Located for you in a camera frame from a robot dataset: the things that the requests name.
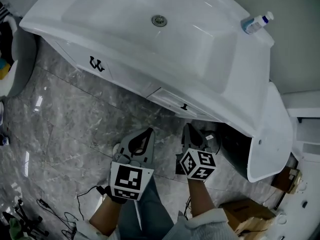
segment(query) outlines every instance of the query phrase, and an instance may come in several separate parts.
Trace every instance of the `jeans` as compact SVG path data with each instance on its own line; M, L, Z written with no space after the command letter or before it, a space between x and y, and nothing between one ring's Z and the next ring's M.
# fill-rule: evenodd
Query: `jeans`
M174 222L160 201L154 177L137 202L137 207L142 229L135 203L133 200L128 200L122 206L118 220L121 240L161 240L174 226Z

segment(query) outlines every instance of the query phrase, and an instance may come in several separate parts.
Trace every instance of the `brown box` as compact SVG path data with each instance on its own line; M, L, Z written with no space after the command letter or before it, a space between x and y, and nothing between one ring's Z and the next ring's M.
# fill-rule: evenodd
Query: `brown box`
M302 173L300 170L285 166L283 170L274 177L271 186L288 194L293 194L300 183L301 177Z
M260 239L276 217L267 207L251 199L224 203L220 207L230 227L237 235L242 233L245 240Z

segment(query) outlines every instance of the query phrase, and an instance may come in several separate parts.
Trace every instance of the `tile floor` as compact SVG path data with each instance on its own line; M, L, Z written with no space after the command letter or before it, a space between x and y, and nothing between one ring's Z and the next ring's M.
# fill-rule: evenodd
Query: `tile floor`
M175 154L181 152L181 133L190 120L106 80L69 65L42 38L32 76L23 92L4 100L3 131L10 146L0 149L0 210L13 211L22 198L30 214L43 217L49 239L63 239L65 226L41 210L43 199L63 216L79 219L76 195L107 182L112 148L125 135L151 126L156 133L155 181L163 205L174 221L184 210L189 191L185 176L175 175ZM214 130L212 122L193 121ZM214 141L212 149L217 148ZM224 158L216 157L218 169L206 182L216 205L249 197L273 207L281 191L270 178L250 183ZM85 219L100 200L96 190L80 197Z

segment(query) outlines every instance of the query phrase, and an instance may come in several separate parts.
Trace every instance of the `cabinet handle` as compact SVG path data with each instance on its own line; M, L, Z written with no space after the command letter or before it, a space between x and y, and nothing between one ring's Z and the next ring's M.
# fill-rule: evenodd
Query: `cabinet handle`
M183 110L188 110L188 109L187 109L187 104L186 104L186 103L184 103L184 104L183 104L183 106L181 106L180 108L182 108Z
M99 70L100 72L104 71L105 69L104 69L103 67L99 67L99 64L101 63L101 60L97 59L97 60L96 60L97 64L94 65L94 64L92 63L92 62L94 61L94 59L95 59L94 57L90 56L90 65L91 65L91 67L93 67L94 69L98 68L98 70Z

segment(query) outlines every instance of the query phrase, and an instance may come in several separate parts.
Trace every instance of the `metal drain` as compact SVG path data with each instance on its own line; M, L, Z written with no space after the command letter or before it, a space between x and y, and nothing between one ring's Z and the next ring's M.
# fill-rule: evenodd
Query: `metal drain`
M152 23L153 25L161 28L167 25L167 19L161 15L155 15L152 17Z

